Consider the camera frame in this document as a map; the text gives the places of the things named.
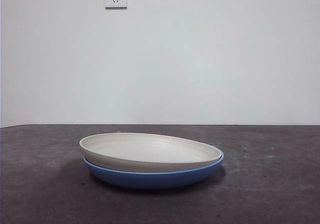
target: gray tabletop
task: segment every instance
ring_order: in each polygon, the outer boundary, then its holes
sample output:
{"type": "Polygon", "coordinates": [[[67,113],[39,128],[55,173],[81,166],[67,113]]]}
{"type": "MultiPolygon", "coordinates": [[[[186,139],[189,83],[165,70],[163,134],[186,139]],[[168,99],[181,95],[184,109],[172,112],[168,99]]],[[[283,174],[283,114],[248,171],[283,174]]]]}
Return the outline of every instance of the gray tabletop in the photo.
{"type": "Polygon", "coordinates": [[[1,129],[3,224],[317,224],[320,126],[23,125],[1,129]],[[134,190],[104,183],[79,140],[110,132],[192,139],[224,151],[194,185],[134,190]]]}

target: white plate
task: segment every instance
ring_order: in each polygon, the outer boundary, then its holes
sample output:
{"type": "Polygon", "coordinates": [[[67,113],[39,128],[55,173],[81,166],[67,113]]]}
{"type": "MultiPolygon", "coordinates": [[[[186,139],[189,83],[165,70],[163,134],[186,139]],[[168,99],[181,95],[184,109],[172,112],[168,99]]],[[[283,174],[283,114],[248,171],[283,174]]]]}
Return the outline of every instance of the white plate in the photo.
{"type": "Polygon", "coordinates": [[[221,157],[214,146],[171,136],[105,133],[80,140],[93,164],[130,172],[170,172],[209,165],[221,157]]]}

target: plate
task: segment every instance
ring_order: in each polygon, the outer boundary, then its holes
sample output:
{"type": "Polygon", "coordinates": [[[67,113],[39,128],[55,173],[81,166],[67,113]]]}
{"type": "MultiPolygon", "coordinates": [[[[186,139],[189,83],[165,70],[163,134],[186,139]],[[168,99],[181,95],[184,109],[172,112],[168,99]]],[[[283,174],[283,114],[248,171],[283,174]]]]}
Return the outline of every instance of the plate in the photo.
{"type": "Polygon", "coordinates": [[[136,189],[167,189],[190,185],[206,179],[218,170],[224,154],[207,166],[175,172],[140,173],[125,172],[99,167],[83,158],[90,172],[97,178],[117,186],[136,189]]]}
{"type": "Polygon", "coordinates": [[[106,133],[80,140],[85,158],[97,166],[130,172],[171,172],[203,167],[222,153],[193,140],[145,133],[106,133]]]}

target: ceramic dish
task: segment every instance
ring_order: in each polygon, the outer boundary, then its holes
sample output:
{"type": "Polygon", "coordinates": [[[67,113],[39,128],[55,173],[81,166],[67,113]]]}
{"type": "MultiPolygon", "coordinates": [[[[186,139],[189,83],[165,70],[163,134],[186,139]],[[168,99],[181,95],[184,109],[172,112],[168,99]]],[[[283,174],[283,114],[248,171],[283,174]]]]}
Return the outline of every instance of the ceramic dish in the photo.
{"type": "Polygon", "coordinates": [[[84,157],[113,170],[171,172],[203,167],[222,153],[211,145],[156,134],[106,133],[80,140],[84,157]]]}
{"type": "Polygon", "coordinates": [[[138,189],[166,189],[197,183],[218,170],[223,159],[224,154],[221,152],[218,161],[204,167],[175,172],[140,173],[102,168],[83,158],[90,172],[97,178],[117,186],[138,189]]]}

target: blue plate rim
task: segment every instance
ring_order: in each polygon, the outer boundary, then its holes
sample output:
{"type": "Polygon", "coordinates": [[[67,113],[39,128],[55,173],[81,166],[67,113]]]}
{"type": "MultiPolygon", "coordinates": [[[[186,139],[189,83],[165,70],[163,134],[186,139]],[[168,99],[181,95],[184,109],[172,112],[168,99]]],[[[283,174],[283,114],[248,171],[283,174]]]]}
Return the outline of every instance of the blue plate rim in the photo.
{"type": "Polygon", "coordinates": [[[221,151],[219,148],[217,148],[217,149],[221,152],[221,157],[217,161],[215,161],[209,165],[203,166],[203,167],[181,170],[181,171],[172,171],[172,172],[130,172],[130,171],[114,170],[114,169],[108,169],[108,168],[103,168],[103,167],[97,166],[97,165],[89,162],[85,157],[83,157],[82,159],[87,165],[92,166],[96,169],[100,169],[102,171],[113,172],[113,173],[119,173],[119,174],[135,174],[135,175],[139,175],[139,174],[144,174],[144,175],[178,174],[178,173],[188,173],[188,172],[199,171],[199,170],[210,168],[212,166],[215,166],[215,165],[221,163],[225,156],[224,156],[223,151],[221,151]]]}

